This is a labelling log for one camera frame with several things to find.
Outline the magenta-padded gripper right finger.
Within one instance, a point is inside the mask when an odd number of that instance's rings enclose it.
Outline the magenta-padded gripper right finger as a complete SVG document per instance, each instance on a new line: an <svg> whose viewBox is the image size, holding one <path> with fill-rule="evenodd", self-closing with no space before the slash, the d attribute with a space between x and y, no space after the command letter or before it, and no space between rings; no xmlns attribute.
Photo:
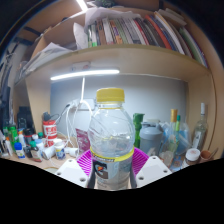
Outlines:
<svg viewBox="0 0 224 224"><path fill-rule="evenodd" d="M140 149L134 149L130 174L131 188L146 186L170 174L169 168L157 156L148 156Z"/></svg>

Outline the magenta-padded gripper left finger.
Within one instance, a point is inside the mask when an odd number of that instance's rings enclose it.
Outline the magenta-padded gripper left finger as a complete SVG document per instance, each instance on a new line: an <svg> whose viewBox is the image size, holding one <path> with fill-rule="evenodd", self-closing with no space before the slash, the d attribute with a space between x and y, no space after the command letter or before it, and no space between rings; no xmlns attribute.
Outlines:
<svg viewBox="0 0 224 224"><path fill-rule="evenodd" d="M81 187L93 189L95 174L92 168L91 152L87 150L77 159L67 159L55 175Z"/></svg>

